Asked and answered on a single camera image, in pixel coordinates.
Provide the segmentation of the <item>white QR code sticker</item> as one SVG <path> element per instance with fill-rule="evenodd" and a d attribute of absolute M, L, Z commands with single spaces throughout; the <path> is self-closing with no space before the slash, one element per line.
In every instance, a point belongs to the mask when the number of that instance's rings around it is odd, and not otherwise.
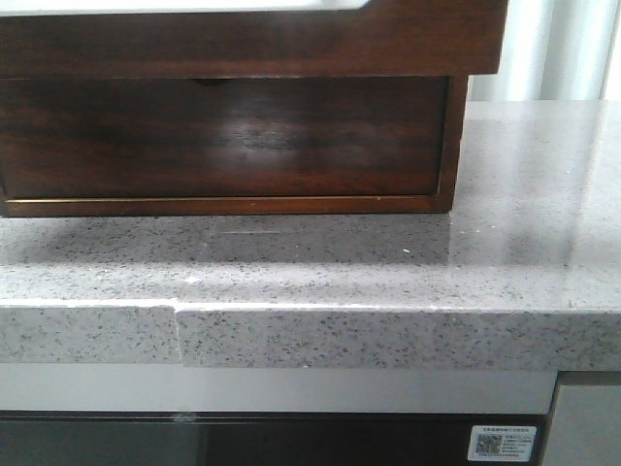
<path fill-rule="evenodd" d="M 535 426 L 475 425 L 467 459 L 471 462 L 528 462 L 537 433 Z"/>

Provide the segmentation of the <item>grey pleated curtain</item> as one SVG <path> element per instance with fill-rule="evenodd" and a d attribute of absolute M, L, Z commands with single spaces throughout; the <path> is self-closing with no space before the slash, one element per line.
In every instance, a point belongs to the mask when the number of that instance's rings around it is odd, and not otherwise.
<path fill-rule="evenodd" d="M 620 3 L 510 1 L 499 72 L 470 78 L 468 98 L 619 100 Z"/>

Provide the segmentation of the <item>dark under-counter appliance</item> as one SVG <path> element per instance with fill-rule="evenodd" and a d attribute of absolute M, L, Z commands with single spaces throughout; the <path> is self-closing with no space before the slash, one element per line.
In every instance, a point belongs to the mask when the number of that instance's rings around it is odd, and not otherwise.
<path fill-rule="evenodd" d="M 471 462 L 475 425 L 535 426 L 528 462 Z M 4 465 L 538 465 L 543 415 L 1 414 Z"/>

